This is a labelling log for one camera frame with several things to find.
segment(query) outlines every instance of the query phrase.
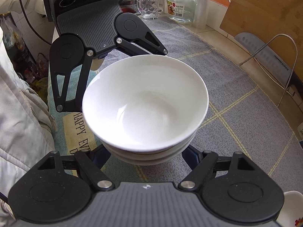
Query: gray ribbed panel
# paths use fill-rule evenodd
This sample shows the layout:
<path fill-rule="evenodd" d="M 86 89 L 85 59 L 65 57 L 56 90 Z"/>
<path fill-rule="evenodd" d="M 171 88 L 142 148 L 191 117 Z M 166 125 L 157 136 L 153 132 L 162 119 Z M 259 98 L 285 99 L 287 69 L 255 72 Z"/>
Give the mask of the gray ribbed panel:
<path fill-rule="evenodd" d="M 211 215 L 193 193 L 177 190 L 172 183 L 121 183 L 111 192 L 98 193 L 79 215 L 47 227 L 232 227 Z M 12 227 L 43 225 L 15 222 Z M 275 222 L 262 227 L 279 226 Z"/>
<path fill-rule="evenodd" d="M 87 48 L 99 52 L 115 45 L 114 20 L 119 13 L 119 0 L 103 0 L 60 14 L 57 23 L 61 34 L 77 34 Z"/>

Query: camera lens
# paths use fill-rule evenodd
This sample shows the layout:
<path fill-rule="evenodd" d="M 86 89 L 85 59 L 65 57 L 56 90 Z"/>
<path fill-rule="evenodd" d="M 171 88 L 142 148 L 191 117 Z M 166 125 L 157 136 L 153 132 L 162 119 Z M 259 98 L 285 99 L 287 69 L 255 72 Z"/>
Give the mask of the camera lens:
<path fill-rule="evenodd" d="M 59 3 L 59 6 L 60 7 L 68 7 L 70 5 L 72 5 L 76 0 L 62 0 L 60 3 Z"/>

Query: jar label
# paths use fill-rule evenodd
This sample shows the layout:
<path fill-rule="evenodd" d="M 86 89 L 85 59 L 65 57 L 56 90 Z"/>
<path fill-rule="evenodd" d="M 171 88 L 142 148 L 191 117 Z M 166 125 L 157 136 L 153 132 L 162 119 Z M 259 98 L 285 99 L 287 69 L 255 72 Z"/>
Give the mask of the jar label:
<path fill-rule="evenodd" d="M 169 0 L 166 0 L 167 7 L 170 15 L 174 15 L 177 17 L 183 17 L 184 13 L 184 4 L 182 3 L 174 3 Z"/>

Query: wooden cutting board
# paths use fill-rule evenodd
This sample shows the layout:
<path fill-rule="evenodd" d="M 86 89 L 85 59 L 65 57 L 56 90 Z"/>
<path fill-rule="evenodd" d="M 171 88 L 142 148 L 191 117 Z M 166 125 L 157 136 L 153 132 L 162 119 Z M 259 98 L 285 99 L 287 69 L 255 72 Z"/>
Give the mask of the wooden cutting board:
<path fill-rule="evenodd" d="M 288 34 L 298 47 L 295 72 L 303 80 L 303 0 L 232 0 L 220 28 L 232 36 L 250 32 L 263 42 Z M 295 48 L 288 38 L 279 37 L 269 46 L 293 67 Z"/>

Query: glass cup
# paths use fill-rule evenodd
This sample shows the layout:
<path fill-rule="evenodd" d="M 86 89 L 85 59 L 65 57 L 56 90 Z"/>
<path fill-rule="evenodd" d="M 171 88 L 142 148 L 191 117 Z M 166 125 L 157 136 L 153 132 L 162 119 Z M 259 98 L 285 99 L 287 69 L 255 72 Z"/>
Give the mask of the glass cup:
<path fill-rule="evenodd" d="M 142 19 L 156 19 L 159 15 L 159 0 L 137 0 Z"/>

